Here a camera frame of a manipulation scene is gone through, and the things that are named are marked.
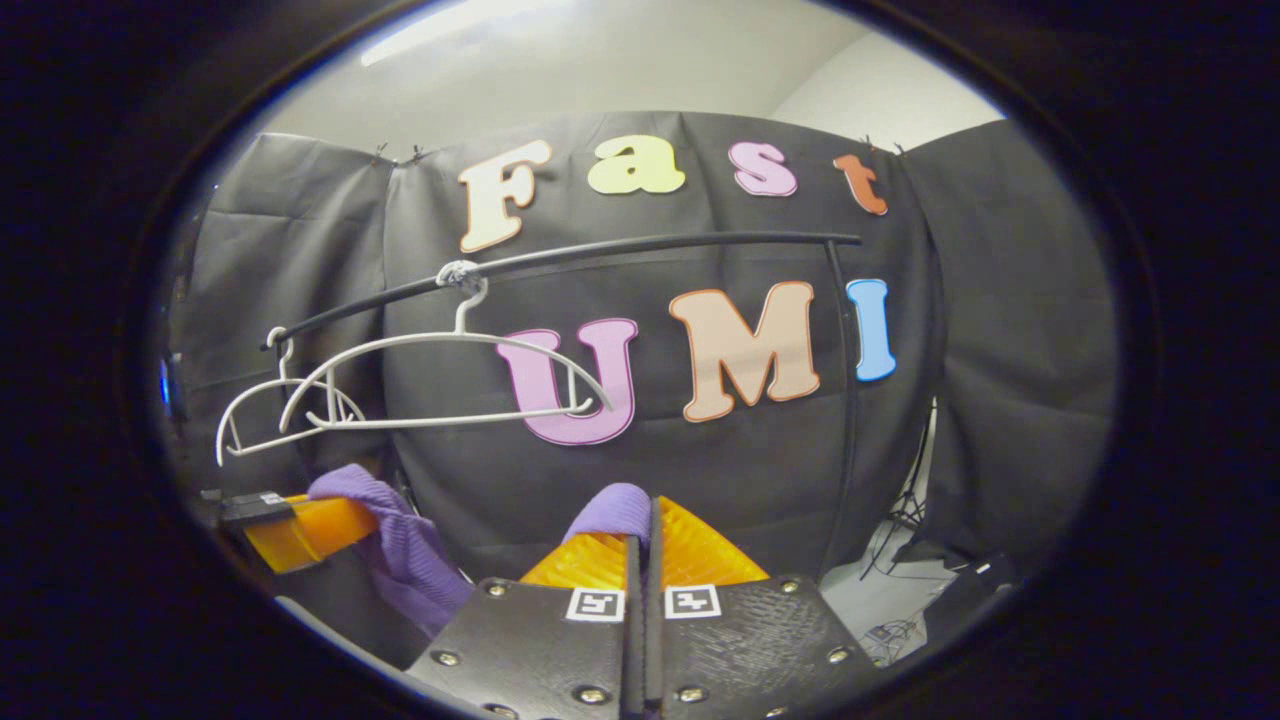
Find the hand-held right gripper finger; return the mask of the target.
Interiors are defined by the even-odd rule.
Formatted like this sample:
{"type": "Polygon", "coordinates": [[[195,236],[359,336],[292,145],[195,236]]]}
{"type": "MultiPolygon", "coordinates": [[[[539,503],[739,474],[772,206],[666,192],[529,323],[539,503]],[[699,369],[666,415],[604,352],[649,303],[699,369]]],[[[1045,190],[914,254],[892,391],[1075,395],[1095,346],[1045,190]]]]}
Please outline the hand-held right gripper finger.
{"type": "Polygon", "coordinates": [[[636,537],[584,533],[525,577],[488,578],[407,670],[494,720],[639,720],[636,537]]]}
{"type": "Polygon", "coordinates": [[[812,578],[767,574],[669,498],[652,510],[645,701],[658,720],[824,720],[881,679],[812,578]]]}

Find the purple shirt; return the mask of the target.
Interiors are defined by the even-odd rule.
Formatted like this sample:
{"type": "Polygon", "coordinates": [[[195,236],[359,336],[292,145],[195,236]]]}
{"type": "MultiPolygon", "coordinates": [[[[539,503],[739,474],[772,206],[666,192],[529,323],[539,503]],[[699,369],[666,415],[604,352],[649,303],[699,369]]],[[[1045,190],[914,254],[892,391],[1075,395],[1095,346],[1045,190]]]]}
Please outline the purple shirt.
{"type": "MultiPolygon", "coordinates": [[[[319,477],[307,496],[347,498],[370,511],[378,528],[357,546],[378,593],[428,637],[443,630],[474,592],[448,559],[436,527],[360,465],[319,477]]],[[[584,506],[561,544],[524,580],[622,589],[627,542],[636,538],[646,546],[650,533],[652,500],[646,492],[630,483],[609,484],[584,506]]]]}

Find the white plastic clothes hanger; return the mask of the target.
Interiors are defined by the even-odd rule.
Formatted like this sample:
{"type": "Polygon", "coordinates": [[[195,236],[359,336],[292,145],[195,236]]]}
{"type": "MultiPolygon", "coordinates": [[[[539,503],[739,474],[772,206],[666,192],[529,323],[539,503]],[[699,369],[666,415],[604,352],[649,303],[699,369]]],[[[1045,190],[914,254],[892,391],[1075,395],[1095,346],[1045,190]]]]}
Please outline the white plastic clothes hanger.
{"type": "Polygon", "coordinates": [[[600,404],[605,410],[614,410],[614,402],[605,391],[604,386],[580,364],[554,351],[553,348],[543,347],[527,341],[513,340],[498,334],[477,333],[468,329],[468,313],[483,304],[489,295],[489,281],[481,277],[476,263],[465,260],[448,263],[436,273],[435,279],[444,281],[447,286],[462,288],[467,295],[467,297],[462,300],[454,310],[454,323],[451,331],[397,334],[383,340],[370,341],[353,348],[338,352],[300,382],[297,389],[294,389],[283,404],[279,429],[284,430],[288,428],[305,393],[320,380],[324,380],[326,387],[326,415],[319,416],[315,413],[306,414],[307,421],[317,430],[407,430],[433,427],[489,424],[497,421],[522,421],[544,416],[577,416],[588,410],[595,409],[598,404],[600,404]],[[549,407],[535,407],[532,410],[518,410],[513,413],[489,413],[481,415],[458,416],[420,416],[392,420],[361,420],[356,416],[347,416],[338,410],[337,369],[339,365],[378,350],[408,345],[444,342],[522,348],[529,352],[541,355],[543,357],[548,357],[553,363],[559,364],[570,375],[570,404],[563,406],[554,400],[549,407]]]}
{"type": "Polygon", "coordinates": [[[259,383],[244,387],[223,407],[212,436],[212,466],[223,470],[239,457],[278,450],[296,459],[308,477],[319,477],[348,464],[365,466],[379,462],[378,448],[367,448],[360,439],[352,441],[316,428],[305,419],[294,418],[284,430],[279,429],[284,404],[302,386],[302,378],[294,370],[294,342],[284,340],[283,334],[282,327],[268,332],[268,350],[275,354],[271,373],[259,383]]]}

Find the black clothes rack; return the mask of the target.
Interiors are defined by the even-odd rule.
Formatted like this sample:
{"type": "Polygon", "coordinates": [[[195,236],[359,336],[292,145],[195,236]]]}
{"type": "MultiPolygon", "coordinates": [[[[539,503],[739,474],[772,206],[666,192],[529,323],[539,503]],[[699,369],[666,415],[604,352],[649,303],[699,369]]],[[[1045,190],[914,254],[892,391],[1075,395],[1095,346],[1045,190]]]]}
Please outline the black clothes rack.
{"type": "MultiPolygon", "coordinates": [[[[407,430],[330,430],[388,445],[461,568],[516,578],[600,489],[630,483],[685,506],[769,573],[819,575],[840,556],[863,419],[858,337],[836,290],[858,241],[794,232],[675,233],[475,259],[489,281],[468,329],[553,348],[605,388],[577,416],[407,430]]],[[[436,281],[465,260],[387,241],[385,286],[294,333],[303,379],[340,351],[451,331],[467,297],[436,281]]],[[[570,404],[548,357],[458,342],[378,350],[335,370],[361,420],[570,404]]]]}

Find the black case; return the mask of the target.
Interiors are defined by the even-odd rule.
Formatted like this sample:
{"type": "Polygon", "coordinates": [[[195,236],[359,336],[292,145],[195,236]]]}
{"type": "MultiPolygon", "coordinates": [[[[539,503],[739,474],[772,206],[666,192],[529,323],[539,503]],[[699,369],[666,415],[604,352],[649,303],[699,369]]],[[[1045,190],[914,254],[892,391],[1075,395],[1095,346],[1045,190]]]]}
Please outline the black case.
{"type": "Polygon", "coordinates": [[[1021,579],[1005,553],[995,553],[961,568],[924,607],[925,646],[942,647],[989,611],[995,600],[1019,588],[1021,579]]]}

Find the black backdrop cloth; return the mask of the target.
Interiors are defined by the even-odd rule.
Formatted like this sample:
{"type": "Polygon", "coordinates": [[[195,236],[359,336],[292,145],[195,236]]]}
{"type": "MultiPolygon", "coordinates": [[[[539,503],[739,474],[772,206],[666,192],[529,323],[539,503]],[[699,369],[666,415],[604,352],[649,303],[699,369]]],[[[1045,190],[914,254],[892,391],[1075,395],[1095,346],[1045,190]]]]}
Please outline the black backdrop cloth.
{"type": "Polygon", "coordinates": [[[268,332],[384,288],[387,241],[463,259],[658,234],[794,232],[858,241],[836,290],[858,337],[863,419],[838,584],[882,537],[929,416],[922,529],[961,564],[1037,574],[1074,525],[1114,425],[1116,295],[1094,222],[1010,120],[896,152],[783,122],[701,111],[575,114],[426,151],[417,164],[261,133],[196,195],[141,366],[193,520],[269,594],[390,656],[424,632],[378,593],[357,544],[276,575],[220,528],[221,502],[306,495],[285,451],[212,466],[230,397],[271,373],[268,332]]]}

